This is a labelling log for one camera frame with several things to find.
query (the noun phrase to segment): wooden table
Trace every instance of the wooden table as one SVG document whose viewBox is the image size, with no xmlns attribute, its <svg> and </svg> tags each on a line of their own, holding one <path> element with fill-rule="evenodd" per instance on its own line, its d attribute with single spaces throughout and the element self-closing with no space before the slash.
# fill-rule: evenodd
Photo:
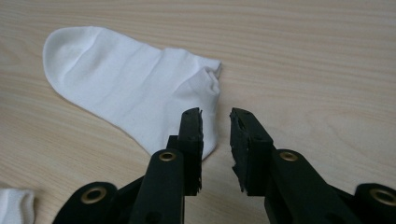
<svg viewBox="0 0 396 224">
<path fill-rule="evenodd" d="M 48 34 L 105 26 L 157 48 L 222 60 L 219 143 L 185 223 L 269 223 L 241 193 L 229 146 L 232 107 L 251 111 L 332 185 L 396 189 L 396 3 L 384 1 L 20 1 L 0 3 L 0 181 L 35 191 L 51 223 L 93 181 L 119 188 L 146 172 L 133 138 L 55 93 Z"/>
</svg>

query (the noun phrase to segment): white sock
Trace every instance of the white sock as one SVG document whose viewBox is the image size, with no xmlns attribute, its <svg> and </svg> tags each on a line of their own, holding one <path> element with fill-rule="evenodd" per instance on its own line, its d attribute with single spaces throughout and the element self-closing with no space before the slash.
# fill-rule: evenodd
<svg viewBox="0 0 396 224">
<path fill-rule="evenodd" d="M 33 224 L 34 199 L 30 189 L 0 189 L 0 223 Z"/>
<path fill-rule="evenodd" d="M 156 49 L 102 27 L 71 27 L 49 35 L 43 63 L 53 89 L 151 155 L 178 134 L 182 112 L 194 107 L 203 110 L 203 157 L 217 143 L 218 60 Z"/>
</svg>

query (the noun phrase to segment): screw hole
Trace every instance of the screw hole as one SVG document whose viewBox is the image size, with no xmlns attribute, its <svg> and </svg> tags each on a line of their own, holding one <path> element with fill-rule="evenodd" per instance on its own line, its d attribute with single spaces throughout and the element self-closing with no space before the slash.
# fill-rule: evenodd
<svg viewBox="0 0 396 224">
<path fill-rule="evenodd" d="M 172 161 L 176 158 L 176 154 L 173 152 L 164 152 L 160 154 L 160 160 L 162 161 Z"/>
<path fill-rule="evenodd" d="M 105 198 L 107 191 L 103 187 L 93 187 L 85 191 L 81 196 L 81 201 L 85 204 L 97 203 Z"/>
<path fill-rule="evenodd" d="M 380 203 L 396 206 L 396 195 L 384 189 L 370 189 L 371 196 Z"/>
<path fill-rule="evenodd" d="M 285 161 L 297 161 L 298 156 L 296 154 L 288 152 L 288 151 L 283 151 L 279 154 L 279 156 L 285 160 Z"/>
</svg>

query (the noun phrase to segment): wood grain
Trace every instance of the wood grain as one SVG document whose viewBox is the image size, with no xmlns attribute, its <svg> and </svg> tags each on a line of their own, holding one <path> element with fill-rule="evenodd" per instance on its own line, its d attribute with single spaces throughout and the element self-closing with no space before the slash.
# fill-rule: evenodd
<svg viewBox="0 0 396 224">
<path fill-rule="evenodd" d="M 234 106 L 253 112 L 277 147 L 301 152 L 334 186 L 396 189 L 394 1 L 3 0 L 0 182 L 35 191 L 35 223 L 51 223 L 86 183 L 120 188 L 149 162 L 134 139 L 47 82 L 45 39 L 80 25 L 222 60 L 220 139 L 204 161 L 202 192 L 186 201 L 186 223 L 269 223 L 263 198 L 240 193 L 231 170 Z"/>
</svg>

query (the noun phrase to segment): sock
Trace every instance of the sock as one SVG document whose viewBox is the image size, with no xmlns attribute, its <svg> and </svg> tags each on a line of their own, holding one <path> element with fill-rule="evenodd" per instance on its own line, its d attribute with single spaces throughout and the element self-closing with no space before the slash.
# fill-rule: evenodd
<svg viewBox="0 0 396 224">
<path fill-rule="evenodd" d="M 62 97 L 118 126 L 151 155 L 194 107 L 203 111 L 203 157 L 216 146 L 218 60 L 156 49 L 103 27 L 70 27 L 49 35 L 43 64 Z"/>
<path fill-rule="evenodd" d="M 0 188 L 0 223 L 33 224 L 34 199 L 35 194 L 30 189 Z"/>
</svg>

